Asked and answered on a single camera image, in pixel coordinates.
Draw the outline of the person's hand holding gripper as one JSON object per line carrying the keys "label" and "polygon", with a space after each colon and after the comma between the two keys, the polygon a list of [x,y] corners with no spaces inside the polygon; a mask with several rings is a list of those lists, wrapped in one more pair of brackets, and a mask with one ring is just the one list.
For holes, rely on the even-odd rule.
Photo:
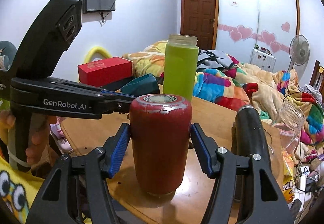
{"label": "person's hand holding gripper", "polygon": [[[32,135],[31,145],[25,151],[29,165],[35,165],[41,160],[42,153],[48,142],[50,124],[56,122],[56,116],[47,116],[45,124]],[[14,124],[14,115],[9,110],[1,110],[1,140],[4,144],[8,144],[8,131]]]}

